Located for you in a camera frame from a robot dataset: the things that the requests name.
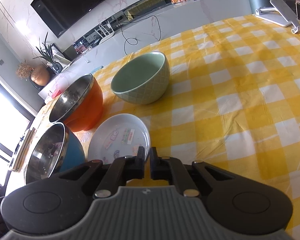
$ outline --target gray wall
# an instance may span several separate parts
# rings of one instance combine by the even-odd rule
[[[20,59],[10,51],[6,42],[0,38],[0,60],[4,61],[3,65],[0,65],[0,76],[5,82],[34,110],[37,112],[40,110],[43,99],[38,95],[38,90],[29,82],[29,80],[20,79],[16,75],[16,70]]]

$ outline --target orange bowl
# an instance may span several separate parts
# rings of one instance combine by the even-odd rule
[[[71,84],[50,112],[50,122],[63,122],[72,132],[92,129],[103,112],[102,90],[91,74]]]

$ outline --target white plate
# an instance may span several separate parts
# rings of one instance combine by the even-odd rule
[[[146,125],[132,114],[117,114],[105,120],[94,133],[88,149],[88,161],[102,160],[109,164],[118,157],[136,156],[139,146],[150,149]]]

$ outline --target gray ribbed panel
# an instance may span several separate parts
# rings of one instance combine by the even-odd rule
[[[216,223],[197,198],[185,198],[174,186],[119,187],[115,196],[95,200],[74,227],[49,236],[10,231],[3,240],[291,240],[280,230],[245,236]]]

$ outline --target potted plant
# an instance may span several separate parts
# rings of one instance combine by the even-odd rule
[[[31,67],[28,62],[24,62],[18,65],[16,74],[20,78],[31,78],[31,80],[39,86],[45,86],[50,80],[50,74],[45,65],[39,65],[36,68]]]
[[[42,50],[41,46],[40,46],[40,49],[38,47],[36,47],[37,50],[39,51],[39,53],[41,54],[41,56],[35,57],[33,59],[44,58],[46,61],[48,61],[52,64],[52,69],[55,73],[61,73],[63,67],[59,62],[54,61],[51,44],[49,44],[48,46],[46,45],[47,36],[48,36],[48,33],[46,35],[44,43],[42,43],[44,45],[44,50]]]

